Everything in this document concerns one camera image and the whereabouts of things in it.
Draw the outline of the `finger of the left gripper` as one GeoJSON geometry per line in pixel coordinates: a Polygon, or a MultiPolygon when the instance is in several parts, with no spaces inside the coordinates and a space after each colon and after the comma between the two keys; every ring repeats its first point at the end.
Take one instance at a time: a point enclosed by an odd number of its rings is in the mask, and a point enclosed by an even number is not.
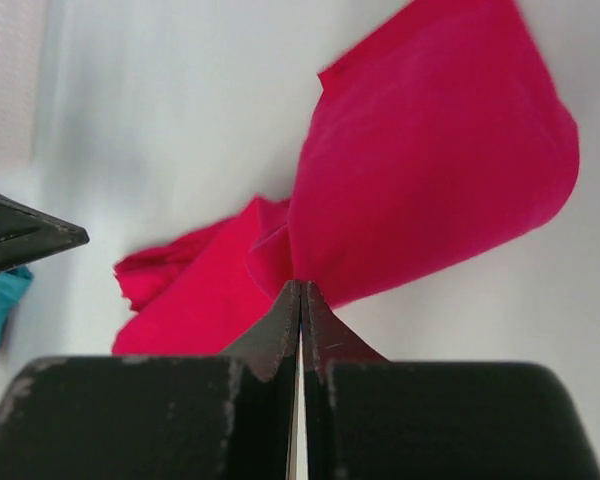
{"type": "Polygon", "coordinates": [[[88,242],[83,227],[0,194],[0,273],[88,242]]]}

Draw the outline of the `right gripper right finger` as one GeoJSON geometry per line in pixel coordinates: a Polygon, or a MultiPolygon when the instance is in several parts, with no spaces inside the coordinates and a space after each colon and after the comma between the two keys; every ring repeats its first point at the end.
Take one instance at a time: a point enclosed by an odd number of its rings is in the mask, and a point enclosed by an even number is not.
{"type": "Polygon", "coordinates": [[[390,361],[301,287],[312,479],[599,479],[568,390],[528,362],[390,361]]]}

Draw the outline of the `pink t shirt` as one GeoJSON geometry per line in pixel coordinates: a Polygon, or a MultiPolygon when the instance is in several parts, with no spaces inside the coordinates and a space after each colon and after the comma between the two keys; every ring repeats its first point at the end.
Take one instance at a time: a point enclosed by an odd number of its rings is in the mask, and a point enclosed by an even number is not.
{"type": "Polygon", "coordinates": [[[339,308],[550,221],[577,125],[513,1],[414,1],[319,76],[291,195],[121,260],[116,355],[215,354],[290,280],[339,308]]]}

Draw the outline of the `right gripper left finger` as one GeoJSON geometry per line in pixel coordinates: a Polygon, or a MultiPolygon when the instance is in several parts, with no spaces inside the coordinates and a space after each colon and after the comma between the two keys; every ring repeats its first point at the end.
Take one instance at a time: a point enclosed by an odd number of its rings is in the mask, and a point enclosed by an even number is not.
{"type": "Polygon", "coordinates": [[[300,285],[213,356],[47,357],[0,405],[0,479],[291,479],[300,285]]]}

